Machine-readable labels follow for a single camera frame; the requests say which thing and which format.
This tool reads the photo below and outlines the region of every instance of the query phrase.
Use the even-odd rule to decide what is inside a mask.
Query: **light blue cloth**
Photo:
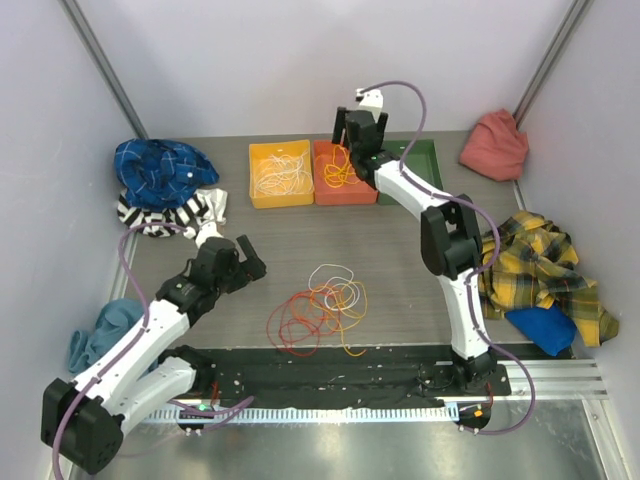
[[[128,298],[107,303],[100,311],[93,333],[76,330],[69,345],[69,371],[74,375],[84,372],[107,353],[140,320],[144,314],[142,304]],[[149,368],[156,367],[157,361]]]

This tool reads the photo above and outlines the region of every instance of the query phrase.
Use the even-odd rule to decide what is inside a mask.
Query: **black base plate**
[[[549,358],[532,345],[506,348],[523,359]],[[451,382],[451,367],[441,364],[450,359],[450,347],[444,345],[369,347],[357,358],[333,347],[320,348],[304,358],[273,348],[198,352],[211,359],[223,406],[253,395],[255,408],[421,408],[442,405],[435,397],[487,394],[484,383],[464,390]],[[569,357],[567,352],[560,358]],[[428,388],[418,377],[430,380]],[[503,366],[499,365],[489,382],[494,395],[511,393]],[[184,398],[208,398],[211,394],[212,389],[207,389]]]

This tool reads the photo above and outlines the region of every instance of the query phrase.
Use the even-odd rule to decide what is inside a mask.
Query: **black and white striped cloth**
[[[220,189],[196,190],[196,193],[187,200],[182,207],[167,208],[162,212],[152,212],[144,208],[132,207],[127,202],[125,190],[118,198],[118,218],[127,227],[135,227],[141,223],[166,222],[175,223],[184,228],[188,228],[189,223],[195,220],[200,226],[207,221],[215,220],[224,223],[224,209],[226,207],[227,192]],[[181,233],[171,228],[160,225],[145,227],[139,232],[154,238],[170,237],[176,233]],[[185,234],[188,238],[195,237],[196,231],[188,228]]]

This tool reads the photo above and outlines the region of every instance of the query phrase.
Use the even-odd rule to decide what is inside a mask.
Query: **yellow string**
[[[353,301],[354,298],[354,291],[352,288],[349,288],[350,286],[359,286],[362,288],[362,296],[364,298],[364,310],[362,311],[362,313],[358,313],[356,312],[353,307],[348,307],[348,305],[350,305]],[[344,291],[345,289],[349,288],[349,291],[351,292],[349,297],[344,298]],[[319,287],[316,287],[312,290],[312,292],[318,293],[318,292],[322,292],[322,291],[328,291],[328,293],[330,295],[333,296],[333,299],[335,301],[335,303],[333,305],[331,305],[331,308],[325,308],[322,305],[314,305],[316,308],[320,308],[321,310],[323,310],[324,312],[327,312],[329,314],[329,316],[331,317],[332,320],[335,321],[336,326],[335,328],[332,327],[331,325],[329,325],[327,323],[327,325],[329,326],[329,329],[331,330],[331,332],[340,332],[340,342],[342,343],[342,348],[344,349],[344,351],[351,357],[359,357],[361,355],[363,355],[367,349],[363,349],[361,352],[359,353],[353,353],[349,347],[347,346],[347,342],[345,339],[345,332],[347,330],[352,329],[353,327],[357,326],[360,321],[365,317],[365,315],[367,314],[367,309],[369,307],[369,300],[367,299],[367,290],[364,286],[364,284],[362,282],[354,282],[354,281],[349,281],[347,283],[345,283],[342,288],[335,288],[333,286],[324,284],[321,285]],[[334,315],[335,310],[333,310],[333,308],[337,308],[338,311],[340,311],[340,313],[342,315],[345,315],[346,317],[352,318],[355,320],[355,322],[353,322],[352,324],[348,325],[348,326],[343,326],[342,321],[340,320],[340,317],[337,315]]]
[[[344,164],[336,164],[336,152],[341,150],[344,155]],[[340,188],[344,185],[356,185],[360,182],[356,177],[356,172],[349,161],[349,151],[342,145],[333,146],[331,163],[324,166],[324,181],[331,188]]]

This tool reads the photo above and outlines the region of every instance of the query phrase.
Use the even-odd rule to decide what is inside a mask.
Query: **white string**
[[[304,162],[304,157],[308,154],[308,150],[297,157],[291,155],[277,157],[272,154],[269,158],[260,160],[253,178],[254,194],[273,196],[311,193],[313,180],[311,173],[305,170]]]
[[[330,306],[329,305],[329,297],[325,297],[324,298],[324,305],[325,307],[327,307],[329,310],[331,310],[332,312],[337,312],[340,310],[348,310],[352,307],[354,307],[358,301],[360,300],[360,296],[361,296],[361,292],[360,292],[360,287],[358,287],[357,284],[353,283],[353,279],[355,277],[355,274],[353,273],[353,270],[351,270],[350,268],[345,267],[344,265],[337,265],[335,263],[323,263],[322,265],[320,265],[318,268],[316,268],[311,275],[309,275],[309,281],[307,282],[307,286],[309,287],[309,290],[313,290],[314,288],[312,287],[313,284],[313,276],[316,275],[320,270],[322,270],[323,268],[341,268],[343,270],[346,270],[347,272],[349,272],[349,275],[351,276],[350,278],[344,278],[344,277],[340,277],[340,276],[333,276],[331,278],[329,278],[329,280],[327,280],[324,285],[322,285],[322,287],[316,287],[316,289],[321,288],[321,289],[331,289],[331,290],[340,290],[340,288],[342,287],[342,289],[348,288],[351,291],[351,302],[348,305],[343,305],[341,307],[337,307],[337,306]]]

